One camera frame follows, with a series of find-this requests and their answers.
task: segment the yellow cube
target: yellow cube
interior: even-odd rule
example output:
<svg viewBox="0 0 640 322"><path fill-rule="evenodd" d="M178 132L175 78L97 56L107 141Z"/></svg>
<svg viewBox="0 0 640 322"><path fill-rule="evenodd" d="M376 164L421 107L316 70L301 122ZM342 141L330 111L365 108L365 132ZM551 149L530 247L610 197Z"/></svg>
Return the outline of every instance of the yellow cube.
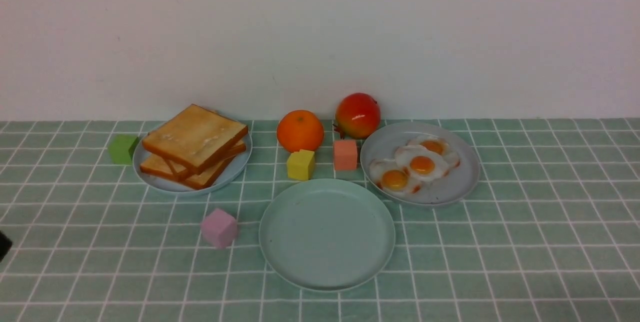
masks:
<svg viewBox="0 0 640 322"><path fill-rule="evenodd" d="M291 153L286 160L286 175L290 179L308 181L314 174L316 157L313 151L300 149Z"/></svg>

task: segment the pomegranate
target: pomegranate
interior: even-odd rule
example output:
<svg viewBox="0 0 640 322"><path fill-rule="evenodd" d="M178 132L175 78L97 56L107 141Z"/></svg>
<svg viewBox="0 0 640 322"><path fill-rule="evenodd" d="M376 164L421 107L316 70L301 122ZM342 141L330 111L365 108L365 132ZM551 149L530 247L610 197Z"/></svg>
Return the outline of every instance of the pomegranate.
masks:
<svg viewBox="0 0 640 322"><path fill-rule="evenodd" d="M380 106L366 93L346 96L335 112L334 131L344 139L345 135L355 140L369 137L380 124Z"/></svg>

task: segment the lavender cube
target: lavender cube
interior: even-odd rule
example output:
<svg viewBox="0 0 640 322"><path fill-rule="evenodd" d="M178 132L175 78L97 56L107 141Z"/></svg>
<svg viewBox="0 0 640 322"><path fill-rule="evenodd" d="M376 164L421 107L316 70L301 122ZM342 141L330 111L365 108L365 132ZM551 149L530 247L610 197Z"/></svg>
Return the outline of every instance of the lavender cube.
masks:
<svg viewBox="0 0 640 322"><path fill-rule="evenodd" d="M238 222L229 213L216 208L200 225L202 237L217 249L226 249L238 237Z"/></svg>

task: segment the toy block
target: toy block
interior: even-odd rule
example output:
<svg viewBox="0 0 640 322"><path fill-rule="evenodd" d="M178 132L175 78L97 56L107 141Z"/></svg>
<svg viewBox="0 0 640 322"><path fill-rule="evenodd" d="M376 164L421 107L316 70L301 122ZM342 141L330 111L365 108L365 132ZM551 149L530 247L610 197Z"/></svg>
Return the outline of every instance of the toy block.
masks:
<svg viewBox="0 0 640 322"><path fill-rule="evenodd" d="M238 222L229 213L216 208L200 224L202 237L217 249L226 249L238 237Z"/></svg>
<svg viewBox="0 0 640 322"><path fill-rule="evenodd" d="M351 171L358 168L358 146L355 139L333 142L333 169Z"/></svg>
<svg viewBox="0 0 640 322"><path fill-rule="evenodd" d="M132 134L117 134L109 144L109 156L115 165L131 165L133 151L138 145L139 138Z"/></svg>
<svg viewBox="0 0 640 322"><path fill-rule="evenodd" d="M290 179L308 181L316 168L316 154L313 151L300 149L291 153L286 160L286 175Z"/></svg>

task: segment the egg yolk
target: egg yolk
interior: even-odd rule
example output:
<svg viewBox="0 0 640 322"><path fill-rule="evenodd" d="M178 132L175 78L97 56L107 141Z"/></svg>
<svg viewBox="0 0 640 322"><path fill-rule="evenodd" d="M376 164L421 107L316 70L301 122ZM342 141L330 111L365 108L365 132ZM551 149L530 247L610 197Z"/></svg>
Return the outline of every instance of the egg yolk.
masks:
<svg viewBox="0 0 640 322"><path fill-rule="evenodd" d="M409 163L409 167L421 175L428 175L435 170L436 164L428 156L419 155Z"/></svg>
<svg viewBox="0 0 640 322"><path fill-rule="evenodd" d="M425 142L422 142L421 145L432 153L437 153L441 156L444 152L444 146L437 140L425 140Z"/></svg>
<svg viewBox="0 0 640 322"><path fill-rule="evenodd" d="M398 169L391 169L382 174L382 185L392 191L401 191L408 181L409 177Z"/></svg>

